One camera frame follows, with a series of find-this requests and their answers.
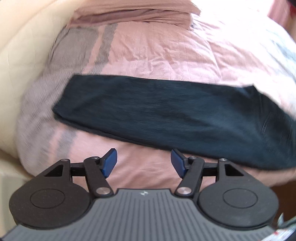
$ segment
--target dark folded garment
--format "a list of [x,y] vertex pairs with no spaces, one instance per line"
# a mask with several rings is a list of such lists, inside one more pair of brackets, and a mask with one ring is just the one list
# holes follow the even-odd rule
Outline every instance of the dark folded garment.
[[139,145],[261,169],[296,166],[295,121],[253,86],[75,75],[53,112],[80,130]]

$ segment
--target wooden floor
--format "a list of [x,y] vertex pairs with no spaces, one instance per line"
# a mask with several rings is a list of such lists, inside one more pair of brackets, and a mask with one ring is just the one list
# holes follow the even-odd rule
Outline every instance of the wooden floor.
[[279,211],[276,219],[284,213],[285,221],[296,216],[296,182],[284,186],[273,187],[272,190],[279,198]]

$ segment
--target black fabric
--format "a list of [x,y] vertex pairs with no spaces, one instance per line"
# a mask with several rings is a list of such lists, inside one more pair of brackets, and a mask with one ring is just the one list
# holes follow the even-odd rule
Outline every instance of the black fabric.
[[253,86],[75,75],[53,112],[126,142],[262,169],[296,166],[295,121]]

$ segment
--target bedspread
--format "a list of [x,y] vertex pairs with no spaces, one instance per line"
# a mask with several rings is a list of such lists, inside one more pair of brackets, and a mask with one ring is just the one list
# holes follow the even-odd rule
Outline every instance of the bedspread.
[[[258,24],[246,17],[231,21],[204,13],[195,17],[191,31],[155,22],[65,28],[42,76],[24,96],[17,129],[21,162],[29,173],[37,175],[61,158],[81,162],[116,148],[118,163],[108,179],[113,189],[174,189],[180,179],[168,151],[97,136],[54,120],[51,108],[71,76],[113,74],[235,87],[254,85],[295,118],[295,53],[293,40],[267,18]],[[245,169],[269,186],[296,179],[296,168]],[[203,185],[213,181],[205,178]]]

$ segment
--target silver screw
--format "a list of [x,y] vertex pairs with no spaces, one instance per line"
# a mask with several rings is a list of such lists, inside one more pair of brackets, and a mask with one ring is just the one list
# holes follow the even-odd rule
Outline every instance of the silver screw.
[[188,195],[192,192],[191,188],[189,187],[180,187],[177,189],[177,192],[182,195]]
[[111,189],[110,188],[107,188],[107,187],[101,187],[101,188],[98,188],[96,190],[96,193],[100,194],[100,195],[107,195],[111,192]]

